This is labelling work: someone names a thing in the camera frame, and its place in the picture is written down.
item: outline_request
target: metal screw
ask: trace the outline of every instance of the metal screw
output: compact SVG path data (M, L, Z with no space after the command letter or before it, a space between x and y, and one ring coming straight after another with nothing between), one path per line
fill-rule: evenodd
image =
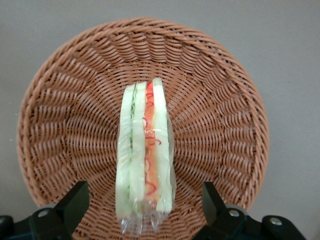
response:
M43 210L41 212L38 213L38 217L41 218L41 217L44 217L45 215L47 215L49 213L49 210L46 209L46 210Z
M230 214L232 217L239 217L239 216L240 216L239 212L238 212L237 210L234 210L234 209L231 209L231 210L229 211L229 214Z
M281 226L282 225L282 222L280 221L280 219L276 218L276 217L272 217L270 218L270 222L274 225L277 225L277 226Z

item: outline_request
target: plastic wrap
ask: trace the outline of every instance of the plastic wrap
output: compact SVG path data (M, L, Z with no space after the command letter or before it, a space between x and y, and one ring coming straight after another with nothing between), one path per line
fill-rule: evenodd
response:
M158 226L174 207L174 133L162 81L126 87L117 142L115 212L122 233Z

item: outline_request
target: brown wicker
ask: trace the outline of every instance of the brown wicker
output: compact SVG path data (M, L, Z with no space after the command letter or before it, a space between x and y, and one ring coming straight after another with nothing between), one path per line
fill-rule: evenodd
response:
M190 239L205 222L202 182L248 209L264 179L266 113L244 68L206 34L134 18L86 30L59 47L30 84L18 123L18 154L38 205L87 180L90 207L76 239L130 239L115 221L119 115L125 86L161 77L175 134L175 209L158 233Z

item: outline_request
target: gray wall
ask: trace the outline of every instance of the gray wall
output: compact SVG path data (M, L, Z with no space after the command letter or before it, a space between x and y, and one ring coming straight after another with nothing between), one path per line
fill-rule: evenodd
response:
M0 1L0 214L37 208L16 153L20 103L41 64L61 44L108 21L150 16L199 29L240 61L264 100L270 155L249 214L289 218L320 239L320 1Z

